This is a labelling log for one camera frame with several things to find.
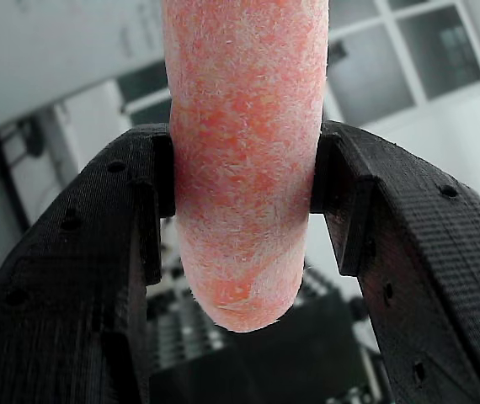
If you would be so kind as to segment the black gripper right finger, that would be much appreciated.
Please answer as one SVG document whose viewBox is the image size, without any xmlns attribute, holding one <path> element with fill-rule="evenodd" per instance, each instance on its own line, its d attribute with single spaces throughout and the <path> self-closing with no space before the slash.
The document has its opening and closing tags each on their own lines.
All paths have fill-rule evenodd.
<svg viewBox="0 0 480 404">
<path fill-rule="evenodd" d="M 324 121 L 311 210 L 357 279 L 395 400 L 480 403 L 480 196 L 365 130 Z"/>
</svg>

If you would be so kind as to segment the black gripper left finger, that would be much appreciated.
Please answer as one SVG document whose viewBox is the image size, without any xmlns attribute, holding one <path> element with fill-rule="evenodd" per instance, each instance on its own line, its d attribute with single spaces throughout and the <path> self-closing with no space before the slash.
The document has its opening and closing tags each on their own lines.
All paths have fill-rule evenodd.
<svg viewBox="0 0 480 404">
<path fill-rule="evenodd" d="M 146 403 L 146 288 L 175 211 L 165 124 L 109 143 L 0 268 L 0 403 Z"/>
</svg>

